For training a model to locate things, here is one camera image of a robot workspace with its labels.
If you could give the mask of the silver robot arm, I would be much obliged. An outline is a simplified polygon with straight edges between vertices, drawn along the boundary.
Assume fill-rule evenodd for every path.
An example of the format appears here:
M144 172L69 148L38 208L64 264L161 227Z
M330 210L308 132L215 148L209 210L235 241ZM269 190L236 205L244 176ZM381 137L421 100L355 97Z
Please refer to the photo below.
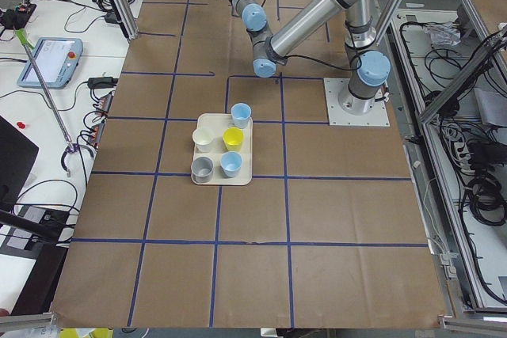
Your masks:
M337 101L352 115L369 113L379 89L391 71L389 59L372 49L377 31L372 25L369 0L311 0L279 31L273 32L265 10L256 0L228 0L242 19L253 48L253 71L272 77L277 67L296 56L295 50L338 14L344 16L344 45L349 64L349 83Z

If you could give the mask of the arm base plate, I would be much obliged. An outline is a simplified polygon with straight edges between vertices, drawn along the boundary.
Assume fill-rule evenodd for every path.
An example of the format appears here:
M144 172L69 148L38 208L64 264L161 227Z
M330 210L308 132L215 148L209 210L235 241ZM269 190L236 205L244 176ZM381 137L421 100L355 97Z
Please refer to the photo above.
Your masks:
M390 121L384 101L373 101L370 110L361 116L353 115L340 106L338 95L348 83L348 78L323 79L329 125L333 127L389 127Z

